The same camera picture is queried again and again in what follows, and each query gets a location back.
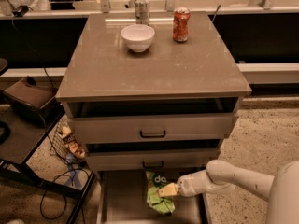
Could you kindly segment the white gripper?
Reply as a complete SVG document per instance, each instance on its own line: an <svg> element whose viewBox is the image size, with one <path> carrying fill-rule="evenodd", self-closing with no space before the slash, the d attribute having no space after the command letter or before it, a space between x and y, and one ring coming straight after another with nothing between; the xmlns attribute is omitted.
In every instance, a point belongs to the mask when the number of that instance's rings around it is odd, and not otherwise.
<svg viewBox="0 0 299 224"><path fill-rule="evenodd" d="M158 190L160 197L177 196L192 197L209 191L211 180L206 170L181 176L177 184L170 183Z"/></svg>

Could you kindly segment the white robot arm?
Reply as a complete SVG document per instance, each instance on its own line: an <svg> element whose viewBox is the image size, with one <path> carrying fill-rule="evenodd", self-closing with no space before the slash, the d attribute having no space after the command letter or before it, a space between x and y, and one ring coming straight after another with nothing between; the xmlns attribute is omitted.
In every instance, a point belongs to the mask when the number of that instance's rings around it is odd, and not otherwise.
<svg viewBox="0 0 299 224"><path fill-rule="evenodd" d="M299 162L280 168L275 176L213 160L206 169L181 176L158 190L160 197L223 194L238 186L268 202L266 224L299 224Z"/></svg>

